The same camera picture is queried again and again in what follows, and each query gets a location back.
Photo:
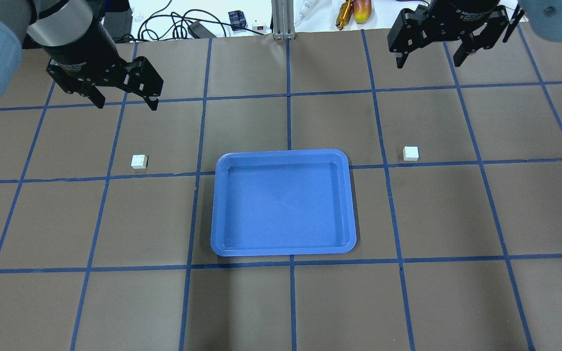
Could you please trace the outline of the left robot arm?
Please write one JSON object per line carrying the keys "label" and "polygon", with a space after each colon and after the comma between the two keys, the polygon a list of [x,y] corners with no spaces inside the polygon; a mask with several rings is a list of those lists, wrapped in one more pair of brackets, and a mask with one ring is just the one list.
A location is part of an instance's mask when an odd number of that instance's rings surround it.
{"label": "left robot arm", "polygon": [[100,87],[115,87],[158,108],[163,79],[145,57],[126,61],[102,24],[107,13],[130,9],[127,0],[0,0],[0,98],[31,38],[50,57],[46,71],[67,94],[103,108]]}

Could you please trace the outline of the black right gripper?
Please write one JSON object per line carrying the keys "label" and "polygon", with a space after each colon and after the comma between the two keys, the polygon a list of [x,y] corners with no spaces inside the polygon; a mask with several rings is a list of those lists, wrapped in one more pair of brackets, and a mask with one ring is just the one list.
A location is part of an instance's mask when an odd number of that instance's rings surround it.
{"label": "black right gripper", "polygon": [[413,51],[433,42],[461,40],[454,66],[480,49],[491,49],[509,23],[497,0],[433,0],[429,6],[402,9],[387,35],[388,49],[402,69]]}

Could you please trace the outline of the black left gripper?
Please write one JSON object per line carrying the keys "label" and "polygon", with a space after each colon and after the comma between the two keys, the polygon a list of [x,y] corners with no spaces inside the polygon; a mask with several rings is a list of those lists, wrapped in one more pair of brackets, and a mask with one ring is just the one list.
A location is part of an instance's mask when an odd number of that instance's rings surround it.
{"label": "black left gripper", "polygon": [[102,109],[100,87],[115,87],[143,98],[152,111],[159,105],[164,80],[146,57],[130,61],[114,46],[47,47],[50,60],[45,71],[65,93],[87,97]]}

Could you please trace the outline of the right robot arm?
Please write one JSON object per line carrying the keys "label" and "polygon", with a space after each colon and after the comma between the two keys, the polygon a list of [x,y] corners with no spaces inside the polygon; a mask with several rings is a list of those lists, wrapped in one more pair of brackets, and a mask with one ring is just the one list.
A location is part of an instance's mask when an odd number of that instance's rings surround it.
{"label": "right robot arm", "polygon": [[507,42],[523,18],[540,38],[562,42],[562,0],[519,0],[513,14],[498,0],[433,0],[400,11],[387,36],[388,49],[401,69],[417,49],[459,41],[453,54],[453,64],[459,67],[479,50],[489,50],[499,40]]}

